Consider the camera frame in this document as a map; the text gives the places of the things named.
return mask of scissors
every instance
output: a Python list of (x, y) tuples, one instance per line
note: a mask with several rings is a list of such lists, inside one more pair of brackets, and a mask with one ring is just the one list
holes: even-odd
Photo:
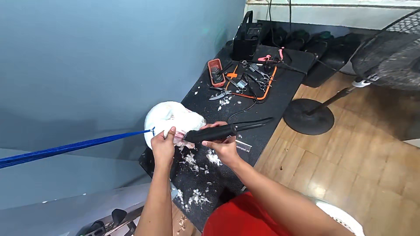
[(260, 71), (260, 70), (258, 69), (258, 66), (257, 66), (256, 64), (250, 64), (250, 65), (249, 65), (249, 69), (250, 69), (252, 72), (256, 71), (256, 72), (260, 73), (260, 74), (262, 75), (261, 80), (262, 80), (264, 83), (267, 83), (268, 81), (270, 81), (270, 80), (271, 80), (271, 77), (270, 77), (270, 76), (268, 76), (266, 73), (264, 73), (264, 72)]
[(241, 61), (241, 63), (243, 68), (247, 67), (248, 62), (246, 60)]
[(231, 82), (238, 89), (237, 93), (243, 94), (247, 90), (246, 87), (240, 87), (237, 83), (235, 83), (233, 80), (231, 80), (231, 78), (226, 76), (226, 79), (228, 79), (229, 82)]
[(259, 86), (260, 86), (260, 90), (262, 90), (262, 91), (264, 91), (265, 92), (265, 88), (267, 88), (268, 86), (270, 86), (270, 84), (268, 83), (268, 82), (262, 82), (262, 81), (259, 81), (259, 80), (257, 80), (257, 78), (255, 78), (253, 75), (251, 75), (251, 74), (246, 74), (247, 76), (249, 76), (253, 81), (255, 81), (256, 83), (258, 83), (259, 84)]

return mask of pink clip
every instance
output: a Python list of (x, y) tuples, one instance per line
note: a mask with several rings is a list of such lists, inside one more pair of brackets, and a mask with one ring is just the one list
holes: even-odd
[(280, 54), (280, 60), (283, 60), (283, 49), (284, 47), (281, 47), (281, 49), (278, 50), (278, 53)]
[(270, 55), (267, 55), (267, 56), (265, 56), (265, 57), (263, 57), (263, 58), (258, 58), (258, 60), (259, 61), (266, 61), (266, 60), (269, 60), (270, 59)]

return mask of wooden floor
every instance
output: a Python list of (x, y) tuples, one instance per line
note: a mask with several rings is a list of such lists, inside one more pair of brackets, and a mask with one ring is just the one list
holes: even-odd
[[(350, 82), (337, 73), (319, 88), (301, 85), (294, 98), (323, 102)], [(299, 134), (282, 120), (255, 169), (345, 210), (367, 236), (420, 235), (420, 149), (396, 138), (413, 102), (395, 98), (389, 89), (356, 89), (329, 106), (335, 124), (318, 136)], [(175, 207), (174, 215), (182, 213)], [(175, 221), (174, 235), (199, 235), (177, 234)]]

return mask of electric fan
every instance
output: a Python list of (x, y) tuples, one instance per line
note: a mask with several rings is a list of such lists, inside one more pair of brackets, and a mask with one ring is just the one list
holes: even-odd
[(334, 124), (327, 107), (355, 88), (369, 84), (403, 90), (420, 90), (420, 9), (394, 21), (357, 50), (351, 59), (357, 78), (352, 86), (324, 103), (296, 99), (286, 108), (283, 119), (293, 130), (308, 135), (323, 134)]

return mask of grooming table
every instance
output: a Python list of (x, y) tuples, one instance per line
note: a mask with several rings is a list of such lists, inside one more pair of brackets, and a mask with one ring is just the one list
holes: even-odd
[[(302, 71), (307, 72), (309, 70), (314, 60), (313, 54), (295, 50), (285, 51), (286, 54), (290, 56), (290, 58), (285, 56), (285, 61), (289, 65)], [(222, 62), (222, 66), (225, 66), (231, 61), (229, 56), (231, 52), (232, 46), (227, 45), (215, 58), (219, 58)], [(278, 48), (259, 45), (254, 60), (265, 57), (267, 54), (278, 56)], [(227, 72), (232, 72), (235, 69), (236, 64), (238, 64), (237, 61), (234, 61), (233, 63), (234, 65), (230, 67)], [(242, 64), (239, 63), (236, 70), (238, 77), (233, 79), (235, 82), (239, 81), (239, 78), (241, 78), (241, 74), (245, 69), (249, 70), (248, 68), (243, 68)], [(251, 74), (257, 78), (260, 77), (257, 76), (256, 73)], [(236, 137), (237, 140), (252, 146), (249, 153), (238, 149), (241, 158), (250, 165), (254, 166), (256, 164), (267, 145), (268, 140), (270, 140), (271, 135), (280, 122), (284, 110), (299, 88), (304, 76), (304, 74), (299, 72), (278, 68), (274, 78), (275, 81), (271, 84), (272, 87), (269, 90), (266, 102), (263, 104), (255, 104), (251, 109), (234, 116), (229, 121), (230, 123), (237, 121), (252, 121), (271, 116), (275, 118), (273, 122), (261, 128), (238, 133), (241, 137), (238, 135)], [(212, 95), (216, 95), (216, 91), (209, 89), (210, 86), (209, 72), (207, 68), (205, 68), (200, 78), (181, 102), (186, 108), (202, 115), (208, 123), (226, 121), (232, 114), (246, 109), (253, 104), (252, 99), (237, 95), (228, 95), (227, 97), (233, 97), (226, 105), (220, 105), (219, 100), (210, 101), (209, 98)], [(229, 89), (233, 92), (236, 91), (233, 85), (229, 85)], [(182, 210), (197, 229), (202, 231), (210, 214), (221, 204), (229, 201), (236, 195), (241, 194), (241, 189), (244, 185), (229, 167), (226, 165), (217, 166), (207, 159), (207, 147), (196, 144), (196, 149), (197, 150), (187, 150), (187, 148), (184, 148), (182, 152), (184, 155), (190, 151), (195, 154), (194, 159), (196, 160), (196, 165), (200, 168), (207, 169), (209, 173), (205, 174), (205, 170), (201, 169), (198, 172), (193, 171), (188, 162), (185, 162), (185, 160), (182, 159), (179, 148), (175, 147), (175, 156), (170, 177), (171, 182), (183, 192), (183, 204), (179, 197), (176, 197), (173, 202)], [(139, 158), (139, 163), (150, 176), (153, 175), (155, 165), (151, 149), (146, 149)], [(210, 202), (196, 205), (193, 201), (189, 208), (185, 208), (185, 204), (188, 204), (188, 200), (193, 195), (194, 189), (198, 189)]]

